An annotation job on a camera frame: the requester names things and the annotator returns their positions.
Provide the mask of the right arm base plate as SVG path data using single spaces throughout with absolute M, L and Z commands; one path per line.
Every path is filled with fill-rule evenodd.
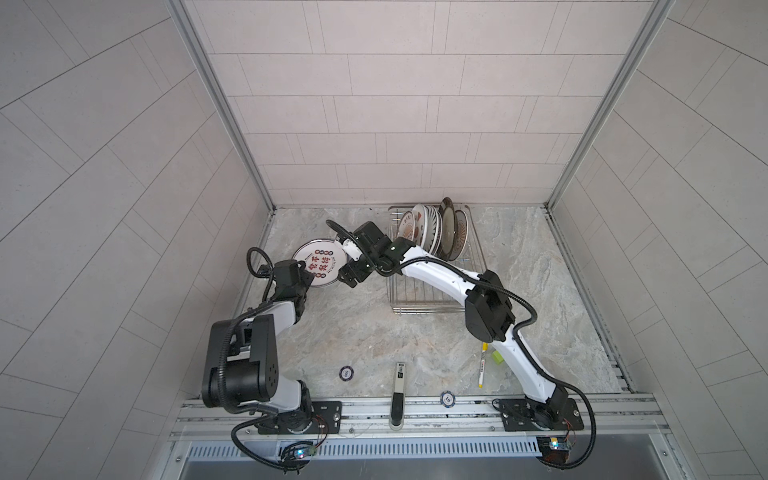
M 492 407 L 501 415 L 504 430 L 562 431 L 584 429 L 584 417 L 573 398 L 566 398 L 561 406 L 552 406 L 521 398 L 500 398 Z

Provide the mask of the circuit board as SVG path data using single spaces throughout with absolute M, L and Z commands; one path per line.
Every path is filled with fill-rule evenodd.
M 300 470 L 311 460 L 316 450 L 316 444 L 313 442 L 295 442 L 281 450 L 280 460 L 286 468 Z
M 566 437 L 539 436 L 536 438 L 541 456 L 538 461 L 546 466 L 563 470 L 569 462 L 573 447 Z

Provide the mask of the dark rimmed checkered plate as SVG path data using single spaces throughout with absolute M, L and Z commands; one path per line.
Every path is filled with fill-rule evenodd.
M 449 260 L 454 250 L 457 235 L 455 207 L 449 197 L 444 197 L 441 201 L 439 214 L 442 221 L 439 257 L 443 260 Z

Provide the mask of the white watermelon pattern plate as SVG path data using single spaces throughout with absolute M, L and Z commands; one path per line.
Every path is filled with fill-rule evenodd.
M 423 250 L 427 250 L 428 237 L 431 232 L 429 207 L 424 204 L 416 204 L 411 212 L 414 220 L 413 241 Z

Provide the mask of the right circuit board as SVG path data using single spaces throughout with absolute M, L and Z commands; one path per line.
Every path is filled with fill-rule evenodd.
M 536 438 L 541 456 L 538 461 L 546 466 L 563 470 L 569 462 L 573 447 L 566 437 L 539 436 Z

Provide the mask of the small sunburst plate right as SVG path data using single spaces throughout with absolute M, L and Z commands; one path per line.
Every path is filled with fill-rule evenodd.
M 451 260 L 458 259 L 464 252 L 468 238 L 468 219 L 463 210 L 456 210 L 456 229 L 454 237 L 454 246 L 451 253 Z

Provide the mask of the white plate orange sunburst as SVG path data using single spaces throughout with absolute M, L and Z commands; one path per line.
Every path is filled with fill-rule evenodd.
M 406 211 L 397 226 L 397 237 L 413 241 L 415 236 L 415 220 L 411 210 Z

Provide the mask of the aluminium front rail frame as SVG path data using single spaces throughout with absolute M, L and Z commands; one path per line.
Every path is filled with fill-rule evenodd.
M 593 411 L 576 398 L 570 409 L 561 413 L 554 429 L 532 422 L 527 402 L 520 395 L 458 396 L 446 407 L 438 396 L 407 396 L 400 427 L 390 425 L 390 397 L 347 397 L 317 399 L 313 420 L 307 427 L 291 431 L 269 425 L 261 434 L 256 427 L 241 432 L 244 440 L 327 440 L 378 439 L 400 437 L 485 437 L 485 436 L 564 436 L 570 434 L 580 445 L 590 430 L 600 435 L 666 434 L 671 431 L 656 398 L 651 394 L 591 394 Z

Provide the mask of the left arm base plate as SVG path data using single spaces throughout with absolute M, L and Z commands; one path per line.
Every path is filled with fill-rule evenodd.
M 257 426 L 260 435 L 326 435 L 337 434 L 343 403 L 341 401 L 313 401 L 307 409 L 279 413 Z

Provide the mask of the right round poker chip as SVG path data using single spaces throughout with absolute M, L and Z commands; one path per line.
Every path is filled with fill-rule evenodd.
M 444 391 L 440 395 L 440 403 L 445 408 L 452 408 L 456 403 L 456 397 L 451 391 Z

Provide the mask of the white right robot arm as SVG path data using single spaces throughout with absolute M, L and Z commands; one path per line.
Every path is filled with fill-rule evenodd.
M 326 224 L 337 234 L 349 257 L 338 274 L 342 283 L 355 287 L 373 272 L 385 278 L 402 275 L 436 288 L 464 307 L 466 329 L 500 352 L 523 387 L 524 397 L 516 406 L 502 399 L 492 402 L 501 416 L 532 424 L 542 431 L 564 427 L 570 434 L 576 428 L 567 415 L 575 411 L 575 402 L 568 393 L 578 395 L 590 424 L 584 452 L 571 461 L 562 446 L 549 443 L 544 446 L 539 462 L 547 467 L 570 470 L 589 459 L 597 440 L 595 412 L 583 391 L 551 375 L 529 349 L 521 330 L 538 320 L 538 313 L 529 302 L 504 288 L 495 272 L 461 269 L 427 253 L 412 240 L 389 238 L 371 221 L 353 232 L 331 219 Z

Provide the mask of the black white handheld scraper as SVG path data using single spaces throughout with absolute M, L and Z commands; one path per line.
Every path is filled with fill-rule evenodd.
M 392 430 L 398 431 L 404 425 L 405 410 L 405 363 L 396 364 L 394 376 L 394 389 L 391 398 L 389 426 Z

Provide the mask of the left circuit board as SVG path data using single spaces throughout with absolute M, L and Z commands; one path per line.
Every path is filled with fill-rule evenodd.
M 280 460 L 286 468 L 300 470 L 311 460 L 316 450 L 316 444 L 313 442 L 295 442 L 281 450 Z

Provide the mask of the white blue striped plate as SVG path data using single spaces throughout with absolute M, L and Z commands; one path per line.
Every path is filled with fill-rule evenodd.
M 442 237 L 442 216 L 439 213 L 439 209 L 437 207 L 428 205 L 427 208 L 432 226 L 432 240 L 430 243 L 429 253 L 433 256 L 436 256 L 440 249 Z

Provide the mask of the yellow capped white marker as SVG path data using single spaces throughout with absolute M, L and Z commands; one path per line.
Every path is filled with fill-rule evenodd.
M 483 342 L 481 346 L 480 367 L 479 367 L 479 375 L 478 375 L 478 388 L 481 388 L 481 389 L 484 386 L 485 370 L 486 370 L 486 353 L 488 349 L 489 349 L 489 344 Z

